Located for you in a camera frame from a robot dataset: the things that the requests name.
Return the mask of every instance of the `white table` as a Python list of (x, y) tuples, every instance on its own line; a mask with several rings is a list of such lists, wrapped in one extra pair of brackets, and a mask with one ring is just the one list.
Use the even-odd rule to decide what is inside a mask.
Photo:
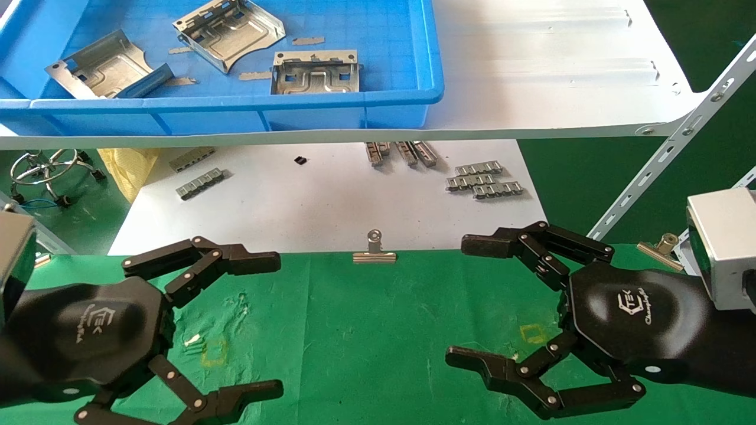
[[(434, 169), (407, 167), (396, 149), (373, 169), (364, 144), (222, 147), (175, 174), (168, 161), (185, 149), (166, 149), (121, 227), (110, 255), (133, 255), (202, 235), (218, 244), (281, 253), (359, 251), (372, 228), (385, 250), (460, 248), (464, 234), (491, 234), (499, 226), (545, 219), (514, 140), (430, 142)], [(297, 156), (309, 161), (300, 166)], [(450, 194), (454, 167), (499, 160), (500, 181), (517, 180), (519, 197), (477, 201), (469, 191)], [(233, 176), (187, 201), (175, 189), (218, 167)]]

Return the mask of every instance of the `metal clip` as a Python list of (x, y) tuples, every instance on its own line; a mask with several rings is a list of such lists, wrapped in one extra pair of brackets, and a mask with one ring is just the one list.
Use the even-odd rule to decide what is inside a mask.
[(417, 154), (412, 148), (412, 144), (410, 142), (398, 141), (396, 142), (396, 147), (399, 148), (399, 153), (401, 154), (401, 157), (404, 158), (404, 161), (408, 166), (414, 167), (417, 165)]
[(674, 261), (670, 256), (672, 249), (677, 245), (679, 241), (680, 240), (677, 238), (677, 235), (672, 233), (665, 233), (661, 236), (661, 240), (658, 244), (656, 244), (655, 247), (651, 244), (647, 244), (646, 242), (641, 242), (637, 246), (640, 252), (655, 259), (661, 264), (666, 265), (672, 270), (679, 272), (684, 270), (685, 268), (679, 262)]
[(435, 154), (435, 152), (433, 152), (433, 149), (431, 149), (426, 142), (413, 141), (412, 145), (415, 148), (415, 153), (420, 158), (420, 161), (423, 162), (424, 166), (431, 168), (436, 165), (436, 163), (438, 162), (438, 156)]
[(504, 167), (499, 164), (499, 161), (488, 161), (487, 163), (458, 166), (454, 171), (457, 172), (457, 175), (501, 174), (504, 171)]
[(355, 264), (394, 264), (396, 253), (384, 253), (380, 246), (381, 233), (373, 229), (367, 233), (367, 252), (353, 253), (352, 261)]

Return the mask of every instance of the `white shelf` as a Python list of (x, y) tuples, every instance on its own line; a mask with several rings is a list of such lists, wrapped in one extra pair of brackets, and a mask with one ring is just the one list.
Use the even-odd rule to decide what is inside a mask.
[[(691, 92), (643, 0), (434, 0), (446, 94), (423, 130), (9, 138), (11, 148), (175, 147), (638, 135), (683, 118)], [(669, 135), (676, 126), (659, 126)]]

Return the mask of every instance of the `chair caster wheel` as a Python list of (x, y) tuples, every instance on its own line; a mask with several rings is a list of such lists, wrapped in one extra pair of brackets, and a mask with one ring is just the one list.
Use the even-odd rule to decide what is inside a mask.
[(83, 163), (90, 163), (92, 161), (92, 158), (83, 150), (77, 150), (76, 156), (79, 158), (79, 161), (82, 161)]
[(103, 181), (104, 179), (106, 179), (106, 178), (107, 178), (107, 177), (106, 177), (106, 175), (105, 175), (105, 173), (104, 173), (104, 172), (102, 172), (102, 171), (101, 171), (101, 170), (99, 170), (99, 169), (96, 169), (95, 171), (93, 171), (93, 172), (90, 172), (89, 174), (92, 174), (92, 177), (94, 177), (94, 179), (95, 179), (96, 181)]
[(73, 201), (67, 195), (63, 195), (55, 200), (55, 203), (63, 208), (68, 208), (73, 205)]

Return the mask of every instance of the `blue cable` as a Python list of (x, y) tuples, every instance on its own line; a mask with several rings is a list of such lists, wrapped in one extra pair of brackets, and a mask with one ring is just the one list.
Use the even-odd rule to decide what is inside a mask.
[[(30, 206), (29, 204), (32, 203), (32, 202), (44, 202), (44, 203), (48, 203), (49, 205), (47, 205), (47, 206)], [(42, 209), (42, 208), (53, 208), (53, 207), (56, 207), (58, 205), (55, 202), (53, 202), (53, 201), (51, 201), (49, 199), (38, 198), (38, 199), (30, 199), (27, 202), (22, 203), (21, 206), (23, 208), (26, 208), (26, 209)]]

